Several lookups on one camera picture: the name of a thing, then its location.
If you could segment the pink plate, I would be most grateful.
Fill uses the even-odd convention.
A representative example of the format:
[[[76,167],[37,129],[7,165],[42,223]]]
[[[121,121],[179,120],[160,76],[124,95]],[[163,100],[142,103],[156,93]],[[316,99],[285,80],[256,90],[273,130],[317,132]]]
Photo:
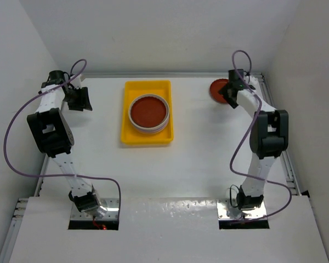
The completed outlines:
[[[138,124],[136,124],[132,119],[130,119],[130,122],[132,126],[134,127],[135,130],[137,130],[140,133],[143,134],[156,134],[164,130],[164,128],[168,125],[169,123],[169,118],[166,118],[161,122],[159,125],[155,127],[142,127]]]

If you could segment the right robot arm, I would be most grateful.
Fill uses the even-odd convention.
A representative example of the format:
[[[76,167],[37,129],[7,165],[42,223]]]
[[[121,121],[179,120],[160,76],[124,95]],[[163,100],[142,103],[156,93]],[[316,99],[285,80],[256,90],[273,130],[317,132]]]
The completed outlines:
[[[263,100],[252,85],[243,78],[244,70],[230,70],[228,82],[219,94],[232,107],[242,107],[252,118],[242,141],[249,136],[252,159],[236,196],[236,205],[240,210],[251,210],[261,206],[264,199],[264,185],[275,161],[288,148],[288,112],[277,110]]]

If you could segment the cream white plate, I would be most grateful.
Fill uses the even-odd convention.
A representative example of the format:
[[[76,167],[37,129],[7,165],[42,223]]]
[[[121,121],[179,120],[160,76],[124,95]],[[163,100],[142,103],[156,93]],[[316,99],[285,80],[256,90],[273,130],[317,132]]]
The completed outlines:
[[[129,117],[129,120],[131,119],[131,107],[133,106],[133,104],[134,104],[137,100],[139,100],[140,98],[143,98],[143,97],[146,97],[146,96],[152,96],[152,97],[155,97],[155,98],[160,99],[160,100],[165,104],[165,106],[166,106],[167,115],[166,115],[165,119],[166,119],[166,118],[169,118],[169,115],[170,115],[170,112],[169,112],[169,104],[167,103],[167,101],[166,101],[164,98],[162,98],[161,96],[156,95],[156,94],[144,94],[144,95],[141,95],[141,96],[135,98],[135,99],[132,101],[131,105],[129,106],[129,109],[128,109],[128,117]]]

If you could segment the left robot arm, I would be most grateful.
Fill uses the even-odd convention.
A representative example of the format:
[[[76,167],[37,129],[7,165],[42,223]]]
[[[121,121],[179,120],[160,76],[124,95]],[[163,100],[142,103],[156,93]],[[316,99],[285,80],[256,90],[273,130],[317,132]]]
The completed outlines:
[[[27,122],[40,152],[50,157],[60,168],[70,186],[69,199],[80,213],[96,216],[100,200],[90,180],[80,178],[72,159],[72,147],[75,143],[72,131],[63,116],[61,107],[67,103],[73,111],[92,111],[88,88],[81,86],[81,78],[71,84],[53,90],[59,84],[70,79],[64,71],[55,70],[49,73],[46,82],[42,83],[43,95],[35,113],[27,116]]]

